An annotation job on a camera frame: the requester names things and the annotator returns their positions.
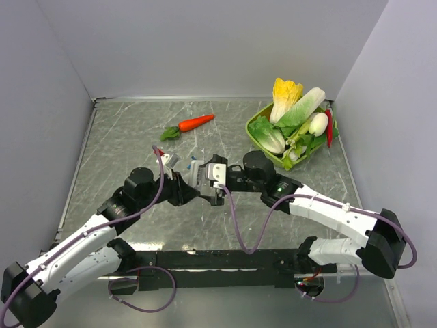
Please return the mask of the white remote control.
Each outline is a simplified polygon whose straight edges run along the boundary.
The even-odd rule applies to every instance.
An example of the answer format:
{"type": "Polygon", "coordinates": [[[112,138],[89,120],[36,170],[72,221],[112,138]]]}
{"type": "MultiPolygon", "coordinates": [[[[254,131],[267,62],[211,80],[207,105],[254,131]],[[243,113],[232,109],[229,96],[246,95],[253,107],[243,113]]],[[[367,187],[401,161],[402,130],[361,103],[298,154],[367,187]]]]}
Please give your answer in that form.
{"type": "Polygon", "coordinates": [[[196,189],[197,191],[201,191],[204,181],[205,181],[204,161],[202,160],[193,161],[191,164],[191,169],[189,170],[187,184],[190,187],[196,189]]]}

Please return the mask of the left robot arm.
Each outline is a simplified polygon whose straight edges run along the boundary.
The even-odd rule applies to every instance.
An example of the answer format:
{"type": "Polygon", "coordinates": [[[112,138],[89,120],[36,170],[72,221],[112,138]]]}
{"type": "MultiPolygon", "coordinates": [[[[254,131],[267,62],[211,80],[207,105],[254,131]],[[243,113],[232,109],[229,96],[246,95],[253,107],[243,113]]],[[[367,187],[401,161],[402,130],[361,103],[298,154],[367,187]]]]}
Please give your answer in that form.
{"type": "Polygon", "coordinates": [[[39,327],[61,300],[98,277],[128,274],[135,266],[135,251],[120,234],[155,204],[181,206],[198,197],[198,186],[196,177],[184,181],[173,170],[155,179],[147,168],[134,169],[66,240],[26,265],[14,262],[6,268],[1,287],[4,311],[11,311],[20,326],[39,327]]]}

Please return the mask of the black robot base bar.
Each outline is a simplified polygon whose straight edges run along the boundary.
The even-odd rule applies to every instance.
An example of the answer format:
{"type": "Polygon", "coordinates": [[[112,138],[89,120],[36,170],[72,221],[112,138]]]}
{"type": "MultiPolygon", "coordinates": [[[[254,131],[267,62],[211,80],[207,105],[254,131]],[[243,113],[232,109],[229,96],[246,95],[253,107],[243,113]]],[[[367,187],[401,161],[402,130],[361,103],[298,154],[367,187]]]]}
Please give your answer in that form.
{"type": "Polygon", "coordinates": [[[337,272],[335,264],[316,264],[296,249],[260,249],[252,255],[242,250],[138,251],[112,276],[138,277],[140,291],[171,288],[171,279],[157,267],[172,274],[177,288],[293,288],[297,276],[337,272]]]}

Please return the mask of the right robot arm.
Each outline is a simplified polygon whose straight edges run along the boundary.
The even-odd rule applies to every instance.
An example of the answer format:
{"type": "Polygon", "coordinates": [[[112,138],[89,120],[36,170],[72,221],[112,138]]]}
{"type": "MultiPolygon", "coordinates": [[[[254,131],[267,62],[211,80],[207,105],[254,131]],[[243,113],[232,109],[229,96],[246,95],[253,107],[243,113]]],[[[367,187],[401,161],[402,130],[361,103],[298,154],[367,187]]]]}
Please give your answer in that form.
{"type": "Polygon", "coordinates": [[[227,159],[214,155],[207,163],[192,163],[190,184],[200,188],[209,183],[216,190],[213,205],[221,205],[224,194],[259,193],[271,211],[310,219],[345,236],[307,238],[298,255],[299,267],[306,272],[327,264],[352,264],[378,277],[394,278],[408,241],[394,212],[361,210],[326,197],[277,173],[273,162],[261,151],[246,153],[242,162],[228,165],[227,159]]]}

